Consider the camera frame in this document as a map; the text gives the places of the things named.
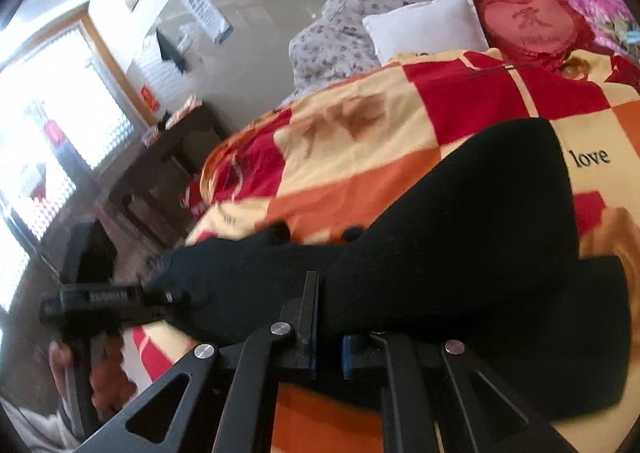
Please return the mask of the person's left hand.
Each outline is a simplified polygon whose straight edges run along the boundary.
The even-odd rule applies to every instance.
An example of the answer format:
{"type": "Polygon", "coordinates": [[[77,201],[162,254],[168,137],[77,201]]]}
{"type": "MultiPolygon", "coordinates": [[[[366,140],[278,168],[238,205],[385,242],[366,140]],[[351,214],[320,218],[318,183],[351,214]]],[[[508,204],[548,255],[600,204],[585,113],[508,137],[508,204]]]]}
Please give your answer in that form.
{"type": "MultiPolygon", "coordinates": [[[[103,358],[93,367],[89,376],[93,390],[92,404],[105,418],[111,418],[119,412],[137,390],[136,384],[122,369],[122,349],[122,336],[108,337],[103,358]]],[[[65,372],[73,366],[73,361],[70,347],[52,341],[49,348],[49,365],[56,389],[64,400],[68,399],[65,372]]]]}

